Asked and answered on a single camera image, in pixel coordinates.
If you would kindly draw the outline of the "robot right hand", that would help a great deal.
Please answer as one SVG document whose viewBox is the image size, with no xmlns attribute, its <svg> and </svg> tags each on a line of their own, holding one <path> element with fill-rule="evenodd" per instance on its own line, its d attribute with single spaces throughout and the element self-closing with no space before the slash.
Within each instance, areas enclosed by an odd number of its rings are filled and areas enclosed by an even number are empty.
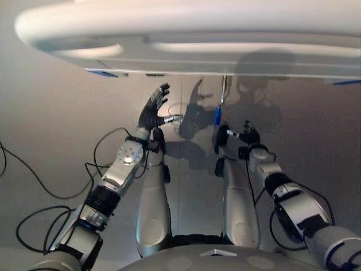
<svg viewBox="0 0 361 271">
<path fill-rule="evenodd" d="M 257 132 L 256 128 L 254 127 L 253 123 L 249 120 L 245 120 L 243 125 L 243 132 L 237 133 L 231 129 L 227 129 L 226 133 L 230 136 L 233 136 L 248 145 L 256 144 L 261 142 L 261 138 L 259 133 Z"/>
</svg>

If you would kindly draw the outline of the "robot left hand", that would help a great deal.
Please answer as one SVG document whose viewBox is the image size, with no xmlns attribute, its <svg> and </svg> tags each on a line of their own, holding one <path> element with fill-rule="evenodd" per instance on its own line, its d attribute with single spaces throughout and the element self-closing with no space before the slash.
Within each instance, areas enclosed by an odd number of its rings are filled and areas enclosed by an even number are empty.
<svg viewBox="0 0 361 271">
<path fill-rule="evenodd" d="M 169 93 L 170 85 L 164 83 L 151 94 L 139 116 L 138 127 L 151 131 L 153 128 L 160 127 L 166 123 L 172 123 L 183 119 L 183 115 L 181 114 L 167 116 L 158 115 L 159 109 L 168 101 L 166 96 Z"/>
</svg>

